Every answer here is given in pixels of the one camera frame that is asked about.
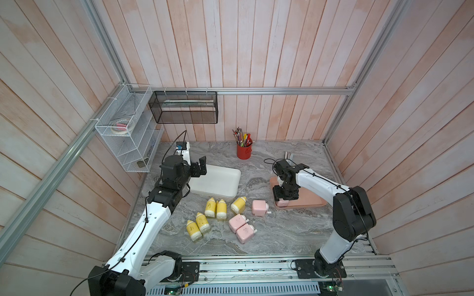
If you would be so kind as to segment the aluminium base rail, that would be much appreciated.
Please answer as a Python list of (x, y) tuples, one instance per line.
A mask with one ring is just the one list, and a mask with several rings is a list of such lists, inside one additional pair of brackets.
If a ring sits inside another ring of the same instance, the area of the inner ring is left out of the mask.
[(346, 254), (329, 265), (315, 257), (289, 255), (182, 256), (171, 251), (139, 259), (136, 253), (114, 256), (106, 264), (111, 270), (144, 281), (147, 291), (169, 277), (190, 275), (192, 284), (244, 282), (331, 281), (397, 279), (391, 258), (384, 255)]

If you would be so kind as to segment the white storage tray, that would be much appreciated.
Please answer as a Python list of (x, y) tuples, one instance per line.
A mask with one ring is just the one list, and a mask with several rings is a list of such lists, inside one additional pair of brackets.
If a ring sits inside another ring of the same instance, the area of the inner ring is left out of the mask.
[(238, 192), (241, 171), (235, 168), (207, 165), (207, 173), (191, 178), (191, 192), (202, 196), (234, 198)]

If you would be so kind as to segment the pink pencil sharpener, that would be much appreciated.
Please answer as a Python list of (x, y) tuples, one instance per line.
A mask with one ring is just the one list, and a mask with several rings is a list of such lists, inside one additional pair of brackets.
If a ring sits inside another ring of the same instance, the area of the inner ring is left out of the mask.
[(264, 217), (271, 213), (269, 204), (263, 200), (254, 200), (252, 203), (252, 214), (256, 217)]
[(233, 233), (236, 233), (239, 228), (248, 223), (248, 219), (242, 215), (237, 214), (233, 218), (229, 219), (228, 224)]
[(256, 233), (257, 230), (253, 227), (253, 225), (246, 223), (242, 227), (237, 229), (236, 236), (240, 243), (245, 244), (250, 239), (252, 239)]
[(289, 203), (290, 201), (284, 199), (280, 199), (279, 201), (275, 202), (277, 207), (287, 207)]

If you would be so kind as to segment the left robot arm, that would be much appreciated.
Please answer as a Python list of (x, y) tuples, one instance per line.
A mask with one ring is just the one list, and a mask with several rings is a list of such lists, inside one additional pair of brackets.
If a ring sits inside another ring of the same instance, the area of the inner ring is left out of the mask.
[(144, 296), (159, 282), (181, 277), (179, 254), (163, 252), (142, 264), (160, 229), (178, 203), (186, 197), (190, 179), (207, 173), (206, 158), (190, 163), (182, 155), (169, 155), (161, 165), (161, 176), (146, 198), (139, 222), (118, 251), (104, 266), (95, 266), (86, 281), (92, 296)]

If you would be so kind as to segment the yellow pencil sharpener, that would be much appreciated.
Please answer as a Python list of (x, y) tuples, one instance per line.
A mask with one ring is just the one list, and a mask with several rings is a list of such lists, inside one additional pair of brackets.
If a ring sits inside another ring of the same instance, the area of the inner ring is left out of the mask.
[(242, 214), (245, 210), (247, 197), (238, 197), (230, 206), (233, 213)]
[(216, 211), (217, 211), (217, 202), (213, 197), (211, 197), (206, 203), (204, 214), (206, 217), (215, 218)]
[(196, 222), (192, 220), (188, 220), (186, 224), (186, 230), (193, 242), (202, 238), (201, 230), (199, 229), (199, 226), (197, 225)]
[(226, 220), (227, 219), (227, 204), (223, 199), (221, 199), (217, 203), (216, 218), (218, 220)]
[(196, 224), (200, 230), (201, 233), (207, 233), (210, 229), (211, 226), (205, 216), (205, 214), (198, 212), (196, 214)]

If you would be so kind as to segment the black mesh wall basket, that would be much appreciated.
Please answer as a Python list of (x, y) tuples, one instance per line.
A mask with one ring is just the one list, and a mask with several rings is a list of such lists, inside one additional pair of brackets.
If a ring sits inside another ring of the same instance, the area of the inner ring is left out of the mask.
[(158, 124), (218, 123), (216, 92), (154, 91), (148, 105)]

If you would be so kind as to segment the pink storage tray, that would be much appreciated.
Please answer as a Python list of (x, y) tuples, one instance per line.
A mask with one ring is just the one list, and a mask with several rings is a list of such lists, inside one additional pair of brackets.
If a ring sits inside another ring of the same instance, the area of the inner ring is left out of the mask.
[[(280, 184), (280, 179), (277, 176), (271, 177), (270, 179), (270, 187), (273, 189), (275, 185)], [(327, 201), (325, 201), (320, 196), (316, 195), (312, 191), (300, 187), (299, 189), (299, 199), (290, 201), (287, 207), (277, 207), (278, 209), (292, 209), (292, 208), (319, 208), (324, 207), (327, 205)]]

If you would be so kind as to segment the pens and pencils bunch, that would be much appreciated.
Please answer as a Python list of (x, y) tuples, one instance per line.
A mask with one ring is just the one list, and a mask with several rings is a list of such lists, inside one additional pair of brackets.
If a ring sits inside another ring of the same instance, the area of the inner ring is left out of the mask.
[(233, 129), (232, 132), (239, 147), (247, 148), (253, 144), (251, 135), (244, 133), (240, 127)]

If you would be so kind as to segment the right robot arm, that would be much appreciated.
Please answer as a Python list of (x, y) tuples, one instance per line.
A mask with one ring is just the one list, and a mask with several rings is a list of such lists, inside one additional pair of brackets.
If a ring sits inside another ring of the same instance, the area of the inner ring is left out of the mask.
[(329, 180), (305, 164), (295, 164), (289, 159), (272, 163), (277, 176), (273, 186), (275, 205), (284, 208), (300, 200), (299, 192), (306, 189), (325, 200), (333, 209), (333, 232), (314, 255), (310, 277), (327, 278), (342, 267), (342, 259), (352, 246), (376, 226), (376, 217), (366, 191)]

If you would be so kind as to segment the red pen cup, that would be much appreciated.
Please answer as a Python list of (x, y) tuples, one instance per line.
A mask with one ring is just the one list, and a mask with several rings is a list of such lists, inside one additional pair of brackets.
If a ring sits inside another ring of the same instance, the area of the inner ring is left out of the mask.
[(252, 154), (252, 144), (248, 146), (237, 145), (237, 157), (241, 160), (248, 160)]

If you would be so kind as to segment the tape roll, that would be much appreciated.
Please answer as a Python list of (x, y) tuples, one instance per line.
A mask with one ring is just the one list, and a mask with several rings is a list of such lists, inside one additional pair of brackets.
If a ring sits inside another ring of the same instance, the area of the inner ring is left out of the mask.
[(111, 123), (111, 133), (125, 135), (131, 133), (136, 123), (131, 118), (120, 118)]

